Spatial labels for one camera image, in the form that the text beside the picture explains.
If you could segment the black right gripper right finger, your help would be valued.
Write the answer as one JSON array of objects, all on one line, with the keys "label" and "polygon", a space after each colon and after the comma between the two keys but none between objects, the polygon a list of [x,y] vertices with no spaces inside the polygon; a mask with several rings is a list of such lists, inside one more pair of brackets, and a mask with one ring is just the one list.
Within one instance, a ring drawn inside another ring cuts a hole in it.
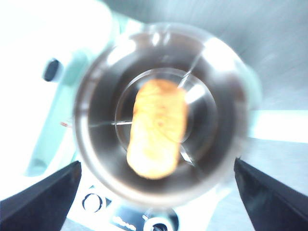
[{"label": "black right gripper right finger", "polygon": [[246,212],[256,231],[306,231],[308,197],[240,158],[234,174]]}]

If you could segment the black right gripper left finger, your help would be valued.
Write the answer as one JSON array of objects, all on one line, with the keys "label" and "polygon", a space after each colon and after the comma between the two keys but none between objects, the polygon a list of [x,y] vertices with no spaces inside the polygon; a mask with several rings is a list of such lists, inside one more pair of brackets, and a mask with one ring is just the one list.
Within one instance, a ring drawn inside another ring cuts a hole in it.
[{"label": "black right gripper left finger", "polygon": [[0,202],[2,231],[59,231],[81,180],[75,161],[47,178]]}]

